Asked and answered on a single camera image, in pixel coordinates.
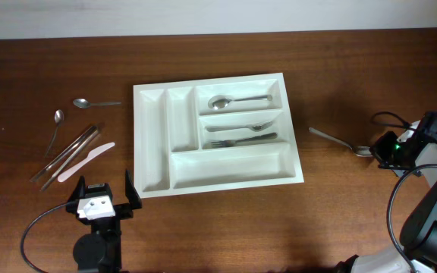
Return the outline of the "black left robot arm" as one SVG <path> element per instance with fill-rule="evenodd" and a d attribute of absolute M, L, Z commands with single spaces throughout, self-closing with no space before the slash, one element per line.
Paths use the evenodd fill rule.
<path fill-rule="evenodd" d="M 124 191 L 127 202 L 115 205 L 108 184 L 87 186 L 80 177 L 68 199 L 66 212 L 90 226 L 74 244 L 73 257 L 79 272 L 119 272 L 121 259 L 121 221 L 134 216 L 143 207 L 129 171 L 125 171 Z"/>

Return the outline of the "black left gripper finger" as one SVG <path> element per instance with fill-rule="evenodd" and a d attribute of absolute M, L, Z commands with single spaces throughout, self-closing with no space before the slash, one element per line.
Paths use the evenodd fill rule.
<path fill-rule="evenodd" d="M 143 207 L 142 200 L 134 187 L 129 170 L 125 170 L 125 196 L 132 209 L 141 209 Z"/>
<path fill-rule="evenodd" d="M 79 199 L 82 199 L 85 197 L 85 191 L 86 191 L 86 184 L 85 184 L 85 177 L 80 176 L 77 185 L 70 195 L 68 202 L 73 202 Z"/>

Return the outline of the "small teaspoon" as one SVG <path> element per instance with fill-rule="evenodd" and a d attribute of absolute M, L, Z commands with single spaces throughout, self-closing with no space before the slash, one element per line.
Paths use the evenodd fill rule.
<path fill-rule="evenodd" d="M 86 99 L 74 99 L 73 104 L 78 108 L 87 109 L 92 106 L 110 106 L 110 105 L 120 105 L 120 102 L 89 102 Z"/>
<path fill-rule="evenodd" d="M 58 109 L 55 112 L 54 121 L 55 121 L 55 130 L 54 130 L 54 133 L 52 134 L 52 138 L 51 138 L 51 140 L 49 142 L 49 145 L 47 146 L 47 149 L 46 149 L 46 152 L 45 152 L 45 155 L 44 155 L 45 157 L 47 157 L 48 154 L 50 153 L 52 145 L 55 142 L 55 138 L 57 136 L 58 129 L 62 125 L 62 123 L 64 122 L 64 112 L 61 109 Z"/>

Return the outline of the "steel tablespoon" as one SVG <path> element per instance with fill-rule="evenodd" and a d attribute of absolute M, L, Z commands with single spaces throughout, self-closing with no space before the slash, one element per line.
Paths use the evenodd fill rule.
<path fill-rule="evenodd" d="M 266 100 L 272 101 L 272 95 L 250 96 L 245 98 L 233 99 L 226 96 L 214 96 L 208 101 L 208 107 L 212 110 L 219 110 L 228 107 L 232 102 L 244 102 Z"/>
<path fill-rule="evenodd" d="M 340 140 L 340 139 L 338 139 L 338 138 L 336 138 L 334 136 L 331 136 L 331 135 L 329 135 L 327 133 L 324 133 L 324 132 L 322 132 L 320 130 L 317 130 L 317 129 L 313 128 L 313 127 L 309 128 L 309 132 L 313 133 L 313 134 L 315 134 L 317 136 L 323 137 L 323 138 L 325 138 L 327 140 L 331 140 L 331 141 L 333 141 L 335 143 L 341 144 L 342 146 L 346 146 L 356 156 L 365 157 L 365 158 L 373 156 L 373 154 L 369 150 L 370 149 L 369 146 L 355 146 L 355 145 L 352 145 L 352 144 L 347 143 L 347 142 L 345 142 L 343 140 Z"/>

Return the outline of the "white plastic knife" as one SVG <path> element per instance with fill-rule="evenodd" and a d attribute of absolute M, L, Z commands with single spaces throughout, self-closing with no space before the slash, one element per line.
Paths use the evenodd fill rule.
<path fill-rule="evenodd" d="M 76 165 L 72 166 L 62 174 L 60 174 L 57 177 L 58 182 L 62 183 L 66 181 L 69 177 L 74 175 L 78 170 L 80 170 L 84 165 L 92 161 L 95 157 L 101 155 L 105 151 L 109 150 L 110 148 L 113 148 L 115 146 L 114 142 L 106 143 L 104 145 L 98 146 L 95 149 L 91 150 L 85 159 L 77 163 Z"/>

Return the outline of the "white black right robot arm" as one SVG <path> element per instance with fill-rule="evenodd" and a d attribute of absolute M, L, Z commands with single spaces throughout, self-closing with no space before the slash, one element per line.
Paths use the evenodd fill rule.
<path fill-rule="evenodd" d="M 369 148 L 379 168 L 399 178 L 386 209 L 392 245 L 375 255 L 354 255 L 339 262 L 335 272 L 437 272 L 437 111 L 428 111 L 413 123 L 401 120 L 397 126 L 403 130 L 400 136 L 390 130 Z M 396 236 L 392 224 L 395 197 L 412 175 L 424 177 L 430 189 Z"/>

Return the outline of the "steel fork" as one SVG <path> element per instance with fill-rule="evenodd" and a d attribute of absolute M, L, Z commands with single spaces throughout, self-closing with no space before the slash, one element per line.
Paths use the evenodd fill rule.
<path fill-rule="evenodd" d="M 262 141 L 262 140 L 273 140 L 278 137 L 277 133 L 267 133 L 260 136 L 252 136 L 248 138 L 236 139 L 236 140 L 215 140 L 210 142 L 212 148 L 222 148 L 222 147 L 232 147 L 240 143 Z"/>
<path fill-rule="evenodd" d="M 259 132 L 271 127 L 274 124 L 274 121 L 268 121 L 261 124 L 249 124 L 249 125 L 235 125 L 235 126 L 209 126 L 205 127 L 205 130 L 208 132 L 219 132 L 226 130 L 238 130 L 238 129 L 248 129 L 254 132 Z"/>

